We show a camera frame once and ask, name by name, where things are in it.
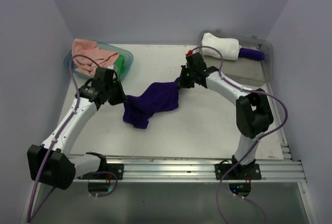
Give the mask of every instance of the pink cloth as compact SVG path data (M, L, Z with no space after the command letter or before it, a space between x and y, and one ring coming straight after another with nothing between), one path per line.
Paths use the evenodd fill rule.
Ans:
M100 67L108 67L113 65L116 59L119 58L119 53L110 50L104 50L97 47L96 41L89 41L84 39L74 39L72 47L72 56L83 54L90 57L99 64ZM84 57L74 58L74 63L77 66L75 71L85 75L94 76L97 65Z

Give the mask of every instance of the white towel roll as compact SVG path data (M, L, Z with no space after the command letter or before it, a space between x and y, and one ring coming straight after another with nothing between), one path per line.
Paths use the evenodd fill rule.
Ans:
M205 33L202 39L202 46L210 46L220 51L225 60L236 61L239 56L241 46L234 38L218 38L211 33ZM220 59L220 55L209 48L202 48L203 55L209 55Z

